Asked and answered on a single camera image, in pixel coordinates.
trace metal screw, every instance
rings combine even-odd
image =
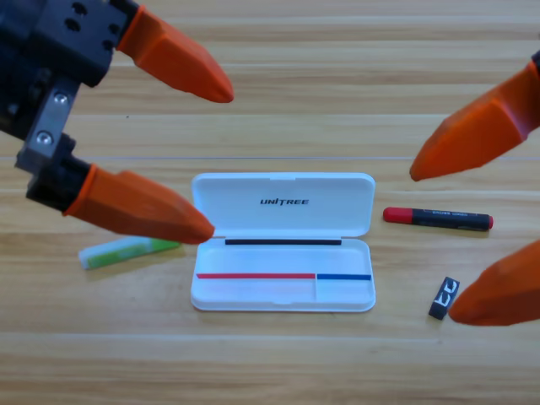
[[[65,94],[58,93],[57,95],[54,96],[54,100],[58,104],[67,104],[68,97]]]
[[[37,143],[41,143],[43,145],[52,144],[51,134],[45,131],[38,132],[36,140],[37,140]]]

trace case lid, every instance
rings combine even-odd
[[[369,230],[375,181],[365,173],[207,173],[192,190],[214,236],[341,238]]]

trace black small object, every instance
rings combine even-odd
[[[435,296],[433,303],[431,303],[429,315],[442,321],[442,319],[446,316],[448,309],[452,305],[452,302],[454,302],[458,289],[459,281],[446,277],[445,281],[440,286],[439,292]]]
[[[341,240],[318,239],[226,239],[226,245],[341,245]]]

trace open case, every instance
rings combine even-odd
[[[199,245],[192,303],[203,311],[367,311],[375,181],[364,173],[209,173],[192,182],[215,226]]]

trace wood grain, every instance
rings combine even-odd
[[[77,154],[192,199],[204,172],[360,171],[377,182],[365,314],[194,310],[195,246],[85,273],[113,235],[24,198],[20,142],[0,138],[0,404],[535,404],[539,322],[427,317],[540,237],[538,133],[478,170],[414,183],[440,122],[540,49],[537,0],[152,0],[201,41],[230,105],[175,92],[116,55],[67,125]],[[488,235],[382,221],[388,206],[490,213]]]

